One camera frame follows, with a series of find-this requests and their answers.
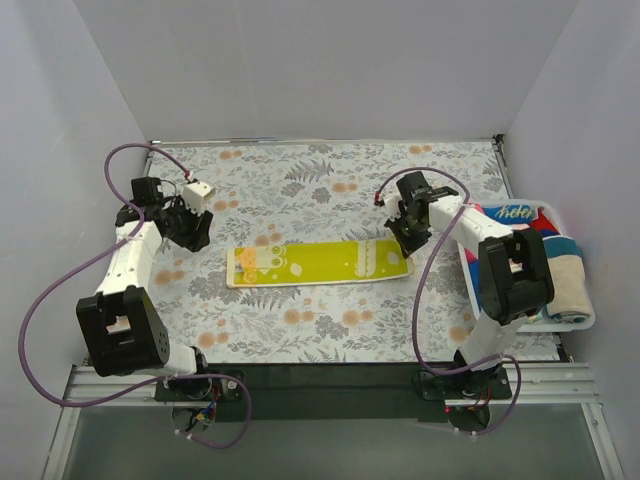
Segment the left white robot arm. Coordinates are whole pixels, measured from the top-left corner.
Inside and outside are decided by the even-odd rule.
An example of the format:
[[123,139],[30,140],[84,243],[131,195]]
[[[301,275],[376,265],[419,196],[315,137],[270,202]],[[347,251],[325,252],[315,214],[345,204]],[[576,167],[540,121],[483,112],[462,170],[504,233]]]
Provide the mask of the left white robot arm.
[[206,206],[214,189],[194,179],[167,196],[161,183],[157,177],[132,180],[133,198],[115,221],[119,246],[94,295],[77,302],[76,316],[98,375],[179,376],[180,390],[200,400],[213,386],[204,354],[171,340],[148,287],[164,241],[194,253],[209,245],[213,215]]

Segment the yellow lemon print towel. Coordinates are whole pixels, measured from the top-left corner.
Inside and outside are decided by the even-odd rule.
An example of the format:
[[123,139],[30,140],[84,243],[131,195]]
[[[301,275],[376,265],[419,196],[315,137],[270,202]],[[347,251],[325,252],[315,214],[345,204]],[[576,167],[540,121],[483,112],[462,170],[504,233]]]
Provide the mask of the yellow lemon print towel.
[[414,272],[391,239],[235,247],[227,252],[229,288],[370,283]]

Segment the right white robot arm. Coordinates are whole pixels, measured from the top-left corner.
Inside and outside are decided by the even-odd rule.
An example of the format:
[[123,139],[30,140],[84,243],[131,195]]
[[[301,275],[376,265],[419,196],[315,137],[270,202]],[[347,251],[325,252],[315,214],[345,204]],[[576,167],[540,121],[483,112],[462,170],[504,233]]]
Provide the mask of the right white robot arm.
[[426,245],[433,231],[438,243],[455,240],[477,260],[481,312],[472,332],[454,354],[448,370],[418,362],[447,389],[475,397],[494,380],[505,350],[526,320],[538,314],[555,294],[541,234],[527,227],[513,230],[470,203],[470,191],[457,181],[453,187],[434,187],[425,168],[411,167],[389,177],[392,196],[376,190],[374,203],[387,211],[385,222],[404,257]]

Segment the blue beige Doraemon towel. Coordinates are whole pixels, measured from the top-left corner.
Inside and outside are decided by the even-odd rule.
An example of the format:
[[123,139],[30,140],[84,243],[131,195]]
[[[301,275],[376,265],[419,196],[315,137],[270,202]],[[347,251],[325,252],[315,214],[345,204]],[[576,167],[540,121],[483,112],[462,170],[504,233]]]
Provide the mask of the blue beige Doraemon towel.
[[546,306],[546,315],[557,323],[578,324],[593,315],[585,284],[585,270],[576,241],[567,236],[543,239],[554,297]]

